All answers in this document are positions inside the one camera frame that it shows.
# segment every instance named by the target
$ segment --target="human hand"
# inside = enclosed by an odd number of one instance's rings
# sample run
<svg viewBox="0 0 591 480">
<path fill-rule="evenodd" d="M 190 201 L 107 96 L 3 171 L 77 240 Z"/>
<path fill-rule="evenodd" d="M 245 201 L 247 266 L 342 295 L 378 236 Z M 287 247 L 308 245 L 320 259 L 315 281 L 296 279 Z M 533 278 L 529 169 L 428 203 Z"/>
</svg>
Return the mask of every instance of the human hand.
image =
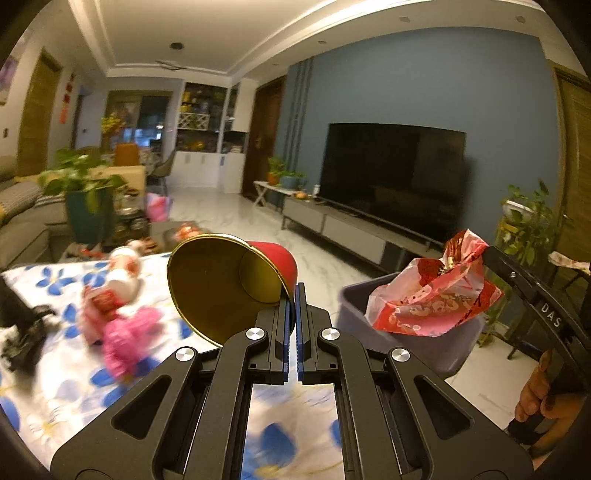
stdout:
<svg viewBox="0 0 591 480">
<path fill-rule="evenodd" d="M 583 394 L 549 394 L 550 381 L 545 372 L 551 358 L 551 351 L 544 352 L 540 358 L 540 364 L 534 369 L 530 379 L 523 387 L 519 403 L 515 407 L 517 421 L 526 421 L 538 410 L 545 418 L 556 420 L 548 432 L 530 447 L 534 468 L 538 468 L 544 462 L 551 450 L 566 435 L 585 400 Z"/>
</svg>

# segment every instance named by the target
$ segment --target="tv stand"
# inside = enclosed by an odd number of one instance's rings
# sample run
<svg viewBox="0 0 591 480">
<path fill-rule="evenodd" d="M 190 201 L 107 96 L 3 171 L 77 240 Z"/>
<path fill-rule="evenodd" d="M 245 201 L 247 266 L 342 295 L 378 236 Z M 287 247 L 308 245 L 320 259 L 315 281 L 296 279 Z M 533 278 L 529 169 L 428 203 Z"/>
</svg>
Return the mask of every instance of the tv stand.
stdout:
<svg viewBox="0 0 591 480">
<path fill-rule="evenodd" d="M 411 233 L 396 232 L 326 203 L 286 198 L 281 229 L 290 220 L 353 253 L 386 273 L 402 270 L 415 257 L 440 258 L 443 248 Z"/>
</svg>

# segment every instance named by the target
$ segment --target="gray trash bin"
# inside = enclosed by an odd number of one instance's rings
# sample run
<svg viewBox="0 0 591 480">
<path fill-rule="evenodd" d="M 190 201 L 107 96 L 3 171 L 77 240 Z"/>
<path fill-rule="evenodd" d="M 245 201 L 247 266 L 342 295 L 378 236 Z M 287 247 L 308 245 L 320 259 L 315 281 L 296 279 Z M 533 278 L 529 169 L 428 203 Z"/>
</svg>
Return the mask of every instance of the gray trash bin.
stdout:
<svg viewBox="0 0 591 480">
<path fill-rule="evenodd" d="M 356 336 L 365 348 L 387 353 L 394 347 L 403 347 L 441 378 L 454 376 L 476 345 L 485 325 L 484 315 L 477 315 L 439 337 L 400 335 L 374 330 L 364 319 L 369 295 L 380 285 L 390 283 L 396 275 L 398 273 L 392 273 L 343 288 L 339 295 L 340 310 L 335 327 Z"/>
</svg>

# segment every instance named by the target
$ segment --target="black object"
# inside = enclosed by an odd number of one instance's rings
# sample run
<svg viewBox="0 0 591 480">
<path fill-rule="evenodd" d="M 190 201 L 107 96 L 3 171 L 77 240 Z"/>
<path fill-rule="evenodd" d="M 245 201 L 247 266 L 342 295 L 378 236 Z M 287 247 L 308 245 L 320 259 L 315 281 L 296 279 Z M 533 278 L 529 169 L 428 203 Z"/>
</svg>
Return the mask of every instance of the black object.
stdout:
<svg viewBox="0 0 591 480">
<path fill-rule="evenodd" d="M 0 275 L 0 327 L 17 326 L 17 337 L 7 338 L 0 357 L 11 371 L 32 374 L 47 337 L 43 317 L 56 315 L 49 305 L 29 308 Z"/>
<path fill-rule="evenodd" d="M 390 124 L 330 124 L 320 198 L 444 243 L 457 232 L 466 134 Z"/>
<path fill-rule="evenodd" d="M 488 248 L 483 258 L 527 304 L 541 306 L 540 323 L 564 369 L 587 388 L 591 341 L 576 321 L 498 249 Z M 302 284 L 295 297 L 295 315 L 282 300 L 220 350 L 177 350 L 58 450 L 51 464 L 56 480 L 239 478 L 252 384 L 285 381 L 294 317 L 299 380 L 335 386 L 346 479 L 584 478 L 586 456 L 576 462 L 568 453 L 551 455 L 533 473 L 528 452 L 412 352 L 367 351 L 333 329 L 325 310 L 306 303 Z M 560 321 L 544 311 L 546 304 L 557 308 Z M 589 410 L 587 402 L 572 428 L 579 438 L 590 435 L 580 427 Z M 578 441 L 569 432 L 563 442 Z M 544 476 L 544 468 L 579 476 Z"/>
</svg>

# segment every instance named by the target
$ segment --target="white cabinet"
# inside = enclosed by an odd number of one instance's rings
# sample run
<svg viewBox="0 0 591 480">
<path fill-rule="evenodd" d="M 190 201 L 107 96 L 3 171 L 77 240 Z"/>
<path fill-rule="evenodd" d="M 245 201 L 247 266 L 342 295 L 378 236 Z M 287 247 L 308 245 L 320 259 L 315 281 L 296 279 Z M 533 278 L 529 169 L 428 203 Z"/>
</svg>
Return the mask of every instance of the white cabinet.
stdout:
<svg viewBox="0 0 591 480">
<path fill-rule="evenodd" d="M 217 180 L 220 174 L 221 156 L 219 153 L 203 153 L 199 167 L 199 178 L 197 187 L 217 187 Z"/>
<path fill-rule="evenodd" d="M 244 153 L 227 153 L 221 156 L 218 188 L 224 193 L 240 193 L 246 155 Z"/>
<path fill-rule="evenodd" d="M 221 155 L 177 152 L 169 182 L 176 187 L 217 187 Z"/>
<path fill-rule="evenodd" d="M 251 79 L 242 79 L 238 87 L 236 106 L 234 108 L 234 122 L 232 130 L 236 132 L 248 132 L 251 127 L 252 108 L 255 102 L 258 82 Z"/>
</svg>

